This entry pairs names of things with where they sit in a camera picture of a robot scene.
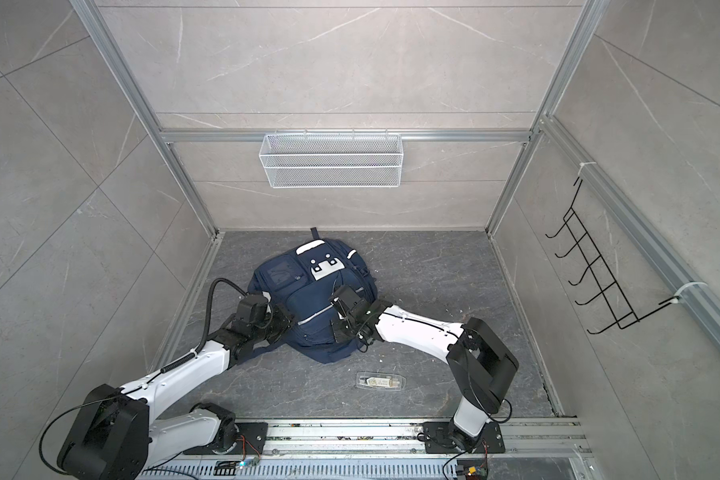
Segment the navy blue student backpack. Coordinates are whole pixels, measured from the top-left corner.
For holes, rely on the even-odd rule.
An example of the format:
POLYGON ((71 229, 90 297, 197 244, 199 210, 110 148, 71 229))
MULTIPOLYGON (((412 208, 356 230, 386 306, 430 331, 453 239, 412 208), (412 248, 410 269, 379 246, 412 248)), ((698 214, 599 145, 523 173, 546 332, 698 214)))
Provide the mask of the navy blue student backpack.
POLYGON ((265 261, 253 273, 248 290, 284 306, 293 324, 273 344, 254 348, 252 358, 288 345, 316 362, 330 364, 360 348, 354 337, 335 337, 332 323, 339 315, 331 298, 339 288, 349 286, 373 303, 378 299, 375 279, 356 249, 320 236, 315 227, 311 234, 311 241, 265 261))

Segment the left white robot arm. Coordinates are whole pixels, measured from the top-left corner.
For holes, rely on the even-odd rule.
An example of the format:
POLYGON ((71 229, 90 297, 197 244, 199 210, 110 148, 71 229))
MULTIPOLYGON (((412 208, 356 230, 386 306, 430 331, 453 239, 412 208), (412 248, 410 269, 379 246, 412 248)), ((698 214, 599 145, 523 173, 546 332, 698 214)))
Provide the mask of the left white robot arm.
POLYGON ((103 384, 82 405, 60 447, 56 467, 77 479, 134 479, 143 470, 193 448, 225 454, 242 445, 235 415, 202 402, 189 413, 163 413, 190 391, 290 329, 292 315, 258 294, 244 296, 217 330, 204 328, 199 345, 141 379, 119 387, 103 384))

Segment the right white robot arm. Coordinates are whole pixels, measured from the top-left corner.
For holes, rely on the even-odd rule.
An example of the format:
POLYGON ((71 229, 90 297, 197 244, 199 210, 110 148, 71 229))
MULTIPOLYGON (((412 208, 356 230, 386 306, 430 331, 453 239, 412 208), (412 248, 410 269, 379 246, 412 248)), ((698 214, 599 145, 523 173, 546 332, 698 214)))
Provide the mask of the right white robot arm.
POLYGON ((338 313, 332 324, 335 336, 354 338, 363 346, 376 341, 405 345, 448 365, 462 395, 450 422, 454 440, 478 439, 508 403, 519 361, 485 321, 434 320, 383 300, 371 303, 348 286, 330 302, 338 313))

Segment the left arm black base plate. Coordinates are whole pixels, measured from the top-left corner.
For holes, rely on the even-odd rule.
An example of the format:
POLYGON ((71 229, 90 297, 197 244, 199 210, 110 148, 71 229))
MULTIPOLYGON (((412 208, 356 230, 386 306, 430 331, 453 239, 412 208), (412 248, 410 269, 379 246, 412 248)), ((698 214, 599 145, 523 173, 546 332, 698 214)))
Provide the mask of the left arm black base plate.
POLYGON ((217 455, 260 455, 267 439, 266 422, 228 422, 222 424, 209 448, 217 455))

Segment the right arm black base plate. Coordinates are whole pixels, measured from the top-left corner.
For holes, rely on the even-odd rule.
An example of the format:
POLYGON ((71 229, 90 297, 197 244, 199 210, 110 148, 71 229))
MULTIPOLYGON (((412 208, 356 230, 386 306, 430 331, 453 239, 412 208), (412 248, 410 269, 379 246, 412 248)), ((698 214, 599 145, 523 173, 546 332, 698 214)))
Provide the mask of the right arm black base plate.
POLYGON ((506 452, 500 425, 495 422, 485 423, 475 437, 458 429, 453 421, 425 422, 416 439, 424 444, 428 454, 506 452))

